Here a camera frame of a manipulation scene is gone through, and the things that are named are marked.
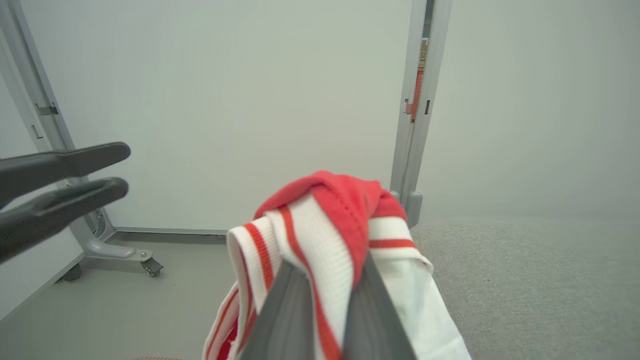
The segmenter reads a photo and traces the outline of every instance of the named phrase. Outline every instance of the caster wheel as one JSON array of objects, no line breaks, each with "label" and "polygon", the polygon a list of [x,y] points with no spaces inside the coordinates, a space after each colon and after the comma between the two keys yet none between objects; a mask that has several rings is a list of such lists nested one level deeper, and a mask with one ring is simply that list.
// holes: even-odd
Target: caster wheel
[{"label": "caster wheel", "polygon": [[147,260],[141,261],[140,264],[142,267],[149,273],[151,276],[160,275],[160,269],[164,266],[160,265],[154,258],[149,258]]},{"label": "caster wheel", "polygon": [[62,275],[60,280],[64,280],[64,281],[78,280],[80,279],[81,275],[82,275],[82,268],[80,268],[80,264],[76,264],[74,267],[69,269],[69,271],[65,275]]}]

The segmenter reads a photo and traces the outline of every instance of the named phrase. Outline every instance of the rolling stand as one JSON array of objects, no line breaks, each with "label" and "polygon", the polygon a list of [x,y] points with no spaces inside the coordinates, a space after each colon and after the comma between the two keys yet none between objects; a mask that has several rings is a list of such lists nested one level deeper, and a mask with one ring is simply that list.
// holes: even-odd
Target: rolling stand
[{"label": "rolling stand", "polygon": [[[0,209],[13,199],[56,181],[82,177],[122,161],[131,150],[109,143],[67,152],[43,152],[0,160]],[[151,250],[103,243],[75,220],[121,199],[129,190],[123,179],[110,177],[45,193],[0,215],[0,263],[59,233],[67,226],[89,258],[139,261],[151,275],[163,268]],[[63,276],[81,275],[78,265]]]}]

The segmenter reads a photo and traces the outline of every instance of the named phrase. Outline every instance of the metal bracket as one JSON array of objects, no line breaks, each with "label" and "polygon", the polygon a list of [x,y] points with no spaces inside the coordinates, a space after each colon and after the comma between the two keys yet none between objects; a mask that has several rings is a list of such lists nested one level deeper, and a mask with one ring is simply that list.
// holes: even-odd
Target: metal bracket
[{"label": "metal bracket", "polygon": [[38,106],[38,104],[36,104],[36,109],[38,109],[38,114],[40,114],[41,116],[58,114],[58,108],[55,106],[45,106],[41,108]]},{"label": "metal bracket", "polygon": [[403,112],[405,114],[411,115],[413,109],[413,103],[409,103],[409,99],[405,99],[403,103]]},{"label": "metal bracket", "polygon": [[420,209],[422,208],[422,194],[420,192],[412,192],[406,200],[406,216],[408,218],[407,225],[409,228],[418,225],[420,221]]}]

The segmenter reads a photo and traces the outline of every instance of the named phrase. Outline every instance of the striped fabric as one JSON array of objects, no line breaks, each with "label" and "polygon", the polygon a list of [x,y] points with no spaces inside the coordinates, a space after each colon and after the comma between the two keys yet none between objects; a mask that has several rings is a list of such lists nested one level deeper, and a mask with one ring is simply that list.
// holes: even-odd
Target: striped fabric
[{"label": "striped fabric", "polygon": [[[431,263],[413,243],[401,206],[378,182],[318,172],[287,185],[260,207],[256,217],[227,234],[237,282],[218,310],[204,360],[235,359],[242,351],[283,259],[303,270],[311,282],[315,358],[340,359],[349,298],[367,251],[387,288],[398,290],[390,290],[390,295],[408,334],[416,326],[414,314],[421,313],[414,309],[422,306],[421,299],[440,299],[440,308],[431,309],[438,321],[424,326],[443,326],[442,333],[450,336],[440,345],[456,345],[455,351],[443,354],[461,356],[430,358],[468,357],[437,289],[425,293],[428,283],[420,283],[433,282]],[[419,358],[433,355],[429,345],[429,353],[421,356],[423,342],[415,339]]]}]

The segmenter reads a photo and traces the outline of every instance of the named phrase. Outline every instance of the floor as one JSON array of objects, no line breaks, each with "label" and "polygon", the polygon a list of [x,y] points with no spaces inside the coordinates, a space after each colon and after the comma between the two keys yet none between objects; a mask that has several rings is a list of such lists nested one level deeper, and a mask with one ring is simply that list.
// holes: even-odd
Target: floor
[{"label": "floor", "polygon": [[215,236],[118,234],[112,243],[150,249],[164,269],[85,259],[83,274],[58,282],[0,329],[0,359],[196,360],[218,305],[234,282]]}]

